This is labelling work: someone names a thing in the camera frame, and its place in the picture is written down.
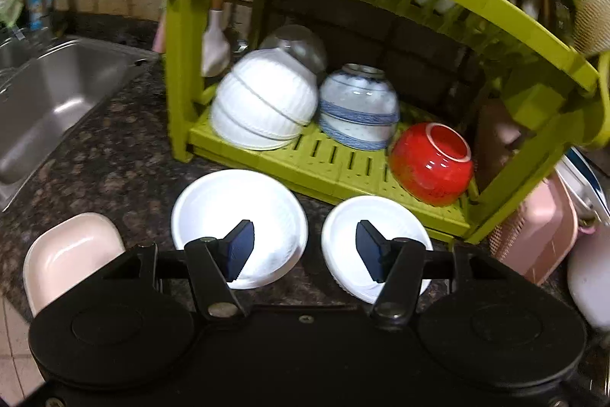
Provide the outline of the red ceramic bowl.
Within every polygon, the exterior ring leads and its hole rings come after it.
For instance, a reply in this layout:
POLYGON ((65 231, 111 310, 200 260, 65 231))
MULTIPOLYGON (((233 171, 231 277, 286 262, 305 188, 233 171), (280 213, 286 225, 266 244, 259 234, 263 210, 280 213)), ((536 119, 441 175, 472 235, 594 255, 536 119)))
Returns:
POLYGON ((436 122, 408 127, 394 143, 388 162, 396 181, 433 207, 454 203, 474 175, 468 143, 449 126, 436 122))

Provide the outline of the beige rice paddle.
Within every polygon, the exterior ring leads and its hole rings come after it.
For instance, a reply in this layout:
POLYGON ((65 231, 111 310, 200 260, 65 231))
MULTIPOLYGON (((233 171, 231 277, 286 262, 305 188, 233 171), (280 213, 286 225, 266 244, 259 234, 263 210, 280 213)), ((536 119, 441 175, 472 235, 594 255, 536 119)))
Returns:
POLYGON ((583 57, 609 50, 610 0, 578 0, 575 16, 575 48, 583 57))

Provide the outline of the white disposable bowl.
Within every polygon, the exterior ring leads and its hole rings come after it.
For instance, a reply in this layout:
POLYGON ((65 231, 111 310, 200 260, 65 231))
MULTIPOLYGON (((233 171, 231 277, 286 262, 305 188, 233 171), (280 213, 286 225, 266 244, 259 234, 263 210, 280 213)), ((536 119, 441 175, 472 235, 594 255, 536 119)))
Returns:
POLYGON ((433 249, 426 229, 409 210, 385 197, 363 195, 332 210, 321 230, 321 251, 339 286, 372 304, 404 240, 433 249))
POLYGON ((173 207, 170 230, 178 250, 199 239, 220 241, 242 232, 228 250, 228 287, 236 290, 284 277, 308 240, 296 196, 267 175, 245 169, 216 171, 190 184, 173 207))

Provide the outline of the green plastic dish rack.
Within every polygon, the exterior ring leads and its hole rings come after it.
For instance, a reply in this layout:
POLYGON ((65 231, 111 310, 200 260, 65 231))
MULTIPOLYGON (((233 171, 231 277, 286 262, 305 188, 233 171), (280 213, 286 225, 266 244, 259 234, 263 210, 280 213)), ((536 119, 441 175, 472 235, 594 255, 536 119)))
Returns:
POLYGON ((327 203, 386 196, 436 239, 476 243, 571 146, 608 143, 608 60, 589 63, 507 0, 255 0, 253 39, 293 14, 318 30, 332 66, 386 69, 401 94, 405 123, 439 119, 466 131, 481 102, 496 95, 525 136, 496 178, 447 207, 428 206, 401 188, 383 153, 350 150, 316 125, 283 149, 241 150, 212 130, 216 89, 199 73, 209 1, 167 0, 167 112, 178 160, 201 155, 257 169, 327 203))

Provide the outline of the pink plastic basket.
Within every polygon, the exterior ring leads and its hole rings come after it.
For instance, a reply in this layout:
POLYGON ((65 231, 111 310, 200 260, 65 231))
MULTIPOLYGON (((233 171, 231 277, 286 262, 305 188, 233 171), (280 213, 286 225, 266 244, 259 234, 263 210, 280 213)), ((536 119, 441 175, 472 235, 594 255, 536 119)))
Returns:
POLYGON ((573 248, 578 218, 555 172, 533 189, 488 236, 495 259, 542 285, 573 248))

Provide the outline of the stainless steel sink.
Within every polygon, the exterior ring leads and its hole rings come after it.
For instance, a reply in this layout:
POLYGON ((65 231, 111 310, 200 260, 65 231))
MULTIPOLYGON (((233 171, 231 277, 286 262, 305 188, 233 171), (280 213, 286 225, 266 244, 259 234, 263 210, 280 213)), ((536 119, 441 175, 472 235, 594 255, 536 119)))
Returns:
POLYGON ((1 210, 64 138, 158 59, 155 51, 70 37, 1 83, 1 210))

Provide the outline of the pink handled white spoon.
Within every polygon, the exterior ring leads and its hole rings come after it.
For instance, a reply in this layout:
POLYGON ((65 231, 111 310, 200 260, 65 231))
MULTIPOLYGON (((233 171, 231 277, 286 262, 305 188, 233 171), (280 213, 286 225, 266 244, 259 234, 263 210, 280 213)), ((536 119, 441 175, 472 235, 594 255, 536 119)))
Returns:
POLYGON ((219 76, 231 60, 231 46, 222 29, 224 0, 210 0, 208 27, 203 38, 202 76, 219 76))

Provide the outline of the stacked white ceramic bowls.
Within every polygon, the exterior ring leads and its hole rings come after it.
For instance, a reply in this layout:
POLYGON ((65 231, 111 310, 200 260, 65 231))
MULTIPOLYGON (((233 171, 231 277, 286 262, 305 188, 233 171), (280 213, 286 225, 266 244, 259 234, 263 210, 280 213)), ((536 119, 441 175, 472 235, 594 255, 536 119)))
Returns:
POLYGON ((318 108, 316 76, 280 48, 243 57, 220 82, 210 123, 241 149, 282 148, 309 125, 318 108))

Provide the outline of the pink square plate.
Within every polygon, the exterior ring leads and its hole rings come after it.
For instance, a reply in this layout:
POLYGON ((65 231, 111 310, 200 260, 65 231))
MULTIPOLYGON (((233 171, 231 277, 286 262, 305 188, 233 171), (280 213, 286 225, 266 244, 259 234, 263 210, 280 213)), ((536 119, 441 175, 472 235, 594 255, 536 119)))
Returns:
POLYGON ((28 249, 23 281, 32 314, 125 251, 115 224, 97 213, 78 214, 40 235, 28 249))

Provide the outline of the white rice cooker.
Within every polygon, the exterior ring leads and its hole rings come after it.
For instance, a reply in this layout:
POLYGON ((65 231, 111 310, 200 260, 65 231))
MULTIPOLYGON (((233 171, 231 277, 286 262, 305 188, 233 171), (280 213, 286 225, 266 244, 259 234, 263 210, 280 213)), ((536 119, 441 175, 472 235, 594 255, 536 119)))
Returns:
POLYGON ((598 331, 609 331, 610 242, 609 227, 582 235, 570 252, 568 286, 586 321, 598 331))

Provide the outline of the blue patterned ceramic bowls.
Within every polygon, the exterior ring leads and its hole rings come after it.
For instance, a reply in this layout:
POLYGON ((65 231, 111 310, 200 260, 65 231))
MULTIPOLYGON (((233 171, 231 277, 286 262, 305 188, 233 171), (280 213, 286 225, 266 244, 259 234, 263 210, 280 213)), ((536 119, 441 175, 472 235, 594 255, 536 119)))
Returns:
POLYGON ((348 63, 319 88, 318 126, 344 146, 386 149, 398 121, 397 94, 380 69, 348 63))

